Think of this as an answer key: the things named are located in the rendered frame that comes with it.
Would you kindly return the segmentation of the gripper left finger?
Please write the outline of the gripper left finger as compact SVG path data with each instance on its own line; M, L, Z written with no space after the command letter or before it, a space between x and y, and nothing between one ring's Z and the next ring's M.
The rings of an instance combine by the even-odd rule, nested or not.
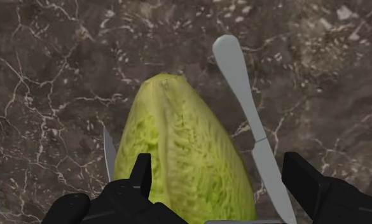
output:
M85 193L58 198L41 224L188 224L165 204L148 200L151 182L151 155L141 153L128 179L108 183L93 200Z

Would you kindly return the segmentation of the grey table knife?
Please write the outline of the grey table knife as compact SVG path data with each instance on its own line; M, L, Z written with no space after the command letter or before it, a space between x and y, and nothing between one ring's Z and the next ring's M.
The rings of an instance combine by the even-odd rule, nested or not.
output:
M235 36L225 34L215 40L212 52L251 128L255 140L252 157L273 206L285 223L297 224L287 189L281 180L279 166L252 98L247 66L240 43Z

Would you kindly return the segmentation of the grey knife blade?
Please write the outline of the grey knife blade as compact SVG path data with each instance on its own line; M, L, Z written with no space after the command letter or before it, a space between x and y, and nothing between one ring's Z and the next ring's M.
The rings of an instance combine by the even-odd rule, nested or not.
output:
M104 155L106 161L107 177L109 182L113 180L114 177L114 165L116 159L116 148L114 147L113 140L109 135L109 132L106 129L106 126L103 125L103 137L104 137Z

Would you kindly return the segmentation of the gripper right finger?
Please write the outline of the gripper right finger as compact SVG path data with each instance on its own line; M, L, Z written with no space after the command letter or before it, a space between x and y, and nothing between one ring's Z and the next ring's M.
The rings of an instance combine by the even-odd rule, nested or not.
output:
M322 175L297 152L284 154L282 182L312 224L372 224L372 196Z

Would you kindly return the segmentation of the green lettuce head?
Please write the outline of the green lettuce head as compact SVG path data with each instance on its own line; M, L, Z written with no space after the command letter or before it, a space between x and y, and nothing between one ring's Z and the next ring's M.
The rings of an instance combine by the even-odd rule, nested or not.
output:
M256 219L254 193L227 131L187 80L158 74L142 83L116 154L114 178L151 155L149 198L188 224Z

